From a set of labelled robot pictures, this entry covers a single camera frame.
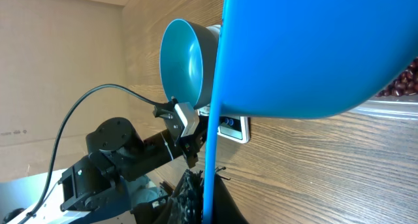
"robotic arm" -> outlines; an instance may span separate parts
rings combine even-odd
[[[155,106],[166,130],[142,140],[125,118],[112,118],[86,137],[88,155],[68,168],[27,223],[70,223],[118,200],[121,178],[131,182],[183,155],[189,168],[206,142],[208,117],[198,116],[189,103]],[[9,223],[19,223],[32,205]]]

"clear container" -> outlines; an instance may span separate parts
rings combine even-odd
[[[372,97],[351,112],[369,116],[418,120],[418,95]]]

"red bean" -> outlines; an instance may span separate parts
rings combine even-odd
[[[404,83],[396,83],[396,84],[394,85],[394,87],[395,87],[396,89],[401,89],[401,90],[404,90],[404,89],[406,89],[406,84],[404,84]]]
[[[407,69],[405,73],[406,73],[406,78],[408,78],[409,80],[413,80],[413,77],[415,77],[415,73],[409,69]]]
[[[414,85],[415,85],[415,82],[411,81],[411,82],[408,83],[408,85],[406,87],[408,89],[413,89]]]
[[[408,69],[415,70],[417,68],[417,60],[411,62],[411,64],[408,66]]]
[[[391,86],[390,84],[388,86],[386,86],[385,90],[387,91],[392,91],[394,86]]]
[[[402,90],[400,90],[400,89],[393,89],[392,90],[392,96],[395,96],[395,97],[400,97],[400,96],[402,96],[404,94],[404,92],[402,92]]]
[[[405,95],[407,95],[407,96],[411,96],[411,95],[415,95],[415,94],[417,94],[417,92],[414,89],[405,90]]]

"blue bowl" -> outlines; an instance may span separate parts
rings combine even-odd
[[[165,96],[201,108],[210,103],[217,40],[205,27],[173,20],[161,41],[159,72]]]

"wood grain surface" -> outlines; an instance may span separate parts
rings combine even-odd
[[[223,0],[130,0],[123,10],[130,88],[165,101],[159,47],[169,22],[219,24]],[[152,107],[130,102],[142,138],[165,128]],[[204,168],[204,148],[193,170]],[[250,223],[418,222],[418,122],[353,113],[323,120],[251,118],[247,144],[219,138],[217,165]],[[177,184],[175,161],[151,172]]]

